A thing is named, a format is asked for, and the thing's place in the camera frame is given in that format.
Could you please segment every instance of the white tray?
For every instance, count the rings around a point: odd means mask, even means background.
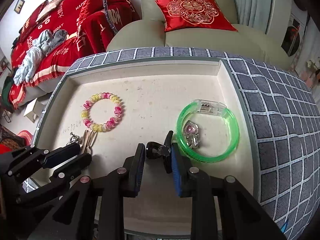
[[[49,102],[36,136],[41,149],[54,150],[66,145],[70,132],[82,136],[82,104],[93,94],[111,92],[121,98],[125,106],[121,123],[112,131],[99,133],[92,148],[92,163],[88,171],[92,178],[107,175],[121,167],[125,158],[134,155],[138,143],[163,143],[169,130],[175,131],[181,110],[194,99],[224,103],[235,115],[240,142],[230,157],[218,163],[194,165],[209,175],[224,178],[235,176],[253,192],[252,152],[244,113],[236,89],[223,61],[159,60],[121,62],[86,69],[66,76]],[[109,100],[101,100],[92,107],[91,116],[97,123],[106,122],[113,111]],[[228,144],[228,134],[214,117],[204,122],[197,119],[203,140],[202,151],[217,155],[214,150]],[[53,170],[40,170],[33,178],[48,183]],[[99,207],[96,219],[99,218]],[[221,229],[220,215],[218,229]],[[124,199],[124,227],[126,230],[157,235],[189,235],[191,229],[191,198],[176,196],[171,174],[166,174],[162,160],[146,160],[141,190],[137,198]]]

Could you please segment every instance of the folded clothes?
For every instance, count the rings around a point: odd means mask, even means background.
[[[50,30],[44,30],[37,39],[32,41],[32,47],[27,50],[22,64],[16,71],[13,81],[18,86],[23,81],[29,82],[35,75],[41,61],[53,49],[65,41],[67,37],[66,30],[57,30],[53,35]]]

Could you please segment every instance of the heart-shaped pendant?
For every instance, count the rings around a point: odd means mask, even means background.
[[[200,141],[199,137],[199,128],[198,125],[190,120],[186,122],[183,127],[183,134],[185,139],[187,140],[187,145],[190,148],[199,148]]]

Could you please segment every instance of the green bangle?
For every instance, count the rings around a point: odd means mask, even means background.
[[[183,125],[185,124],[185,119],[188,115],[192,113],[200,114],[210,114],[218,115],[225,119],[225,124],[229,128],[230,134],[230,144],[225,152],[221,155],[215,157],[205,157],[194,150],[192,150],[188,145],[183,135]],[[205,101],[205,100],[195,100],[191,104],[187,105],[180,113],[177,120],[177,143],[180,150],[185,153],[190,159],[194,159],[199,162],[204,163],[215,163],[222,161],[227,158],[237,147],[239,143],[239,126],[238,122],[233,115],[233,113],[222,103]]]

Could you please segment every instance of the curtain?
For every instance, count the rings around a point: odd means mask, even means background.
[[[235,0],[238,23],[267,31],[271,0]]]

